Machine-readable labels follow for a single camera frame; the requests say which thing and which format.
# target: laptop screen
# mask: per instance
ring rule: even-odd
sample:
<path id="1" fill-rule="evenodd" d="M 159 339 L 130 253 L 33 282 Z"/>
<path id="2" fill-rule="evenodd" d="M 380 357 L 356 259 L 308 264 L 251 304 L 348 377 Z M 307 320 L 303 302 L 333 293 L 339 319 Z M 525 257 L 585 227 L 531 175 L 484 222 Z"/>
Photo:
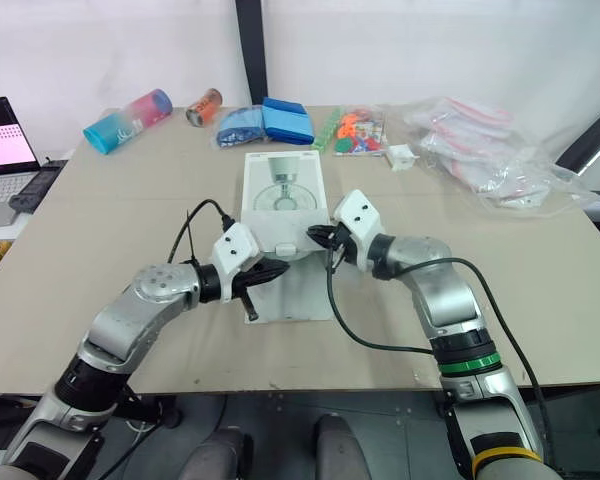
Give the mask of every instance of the laptop screen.
<path id="1" fill-rule="evenodd" d="M 0 175 L 40 168 L 9 100 L 0 97 Z"/>

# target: blue cloth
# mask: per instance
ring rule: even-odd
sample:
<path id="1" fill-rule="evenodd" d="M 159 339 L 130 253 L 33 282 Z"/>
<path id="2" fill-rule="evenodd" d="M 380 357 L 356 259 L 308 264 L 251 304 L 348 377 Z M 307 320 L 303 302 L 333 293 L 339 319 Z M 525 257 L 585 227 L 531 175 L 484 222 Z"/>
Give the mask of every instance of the blue cloth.
<path id="1" fill-rule="evenodd" d="M 240 145 L 266 137 L 262 119 L 262 107 L 239 108 L 220 122 L 216 141 L 221 148 Z"/>
<path id="2" fill-rule="evenodd" d="M 262 117 L 265 132 L 274 140 L 294 145 L 313 143 L 311 119 L 299 103 L 264 97 Z"/>

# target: pink and blue tumbler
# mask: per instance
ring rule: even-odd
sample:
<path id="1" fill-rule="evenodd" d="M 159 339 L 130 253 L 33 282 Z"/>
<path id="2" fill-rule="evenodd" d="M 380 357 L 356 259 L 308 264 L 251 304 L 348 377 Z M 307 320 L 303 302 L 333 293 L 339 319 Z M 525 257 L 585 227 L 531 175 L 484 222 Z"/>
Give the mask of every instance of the pink and blue tumbler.
<path id="1" fill-rule="evenodd" d="M 96 150 L 107 154 L 170 115 L 172 111 L 171 100 L 157 88 L 122 110 L 85 128 L 82 133 Z"/>

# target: laptop keyboard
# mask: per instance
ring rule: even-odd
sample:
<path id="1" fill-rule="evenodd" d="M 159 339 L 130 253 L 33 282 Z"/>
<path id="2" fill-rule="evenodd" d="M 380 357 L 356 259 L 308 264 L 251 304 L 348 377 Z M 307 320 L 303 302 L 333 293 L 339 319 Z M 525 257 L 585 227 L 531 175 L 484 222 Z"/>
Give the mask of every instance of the laptop keyboard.
<path id="1" fill-rule="evenodd" d="M 7 202 L 13 195 L 20 193 L 20 190 L 22 190 L 34 176 L 35 174 L 26 173 L 23 175 L 0 177 L 0 203 Z"/>

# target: pink screen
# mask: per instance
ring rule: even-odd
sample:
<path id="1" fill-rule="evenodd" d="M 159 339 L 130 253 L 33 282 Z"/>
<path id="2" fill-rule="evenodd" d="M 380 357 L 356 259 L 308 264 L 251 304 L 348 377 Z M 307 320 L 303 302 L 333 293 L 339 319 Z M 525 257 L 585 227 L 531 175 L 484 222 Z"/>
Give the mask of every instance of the pink screen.
<path id="1" fill-rule="evenodd" d="M 35 161 L 20 125 L 15 123 L 0 126 L 0 165 Z"/>

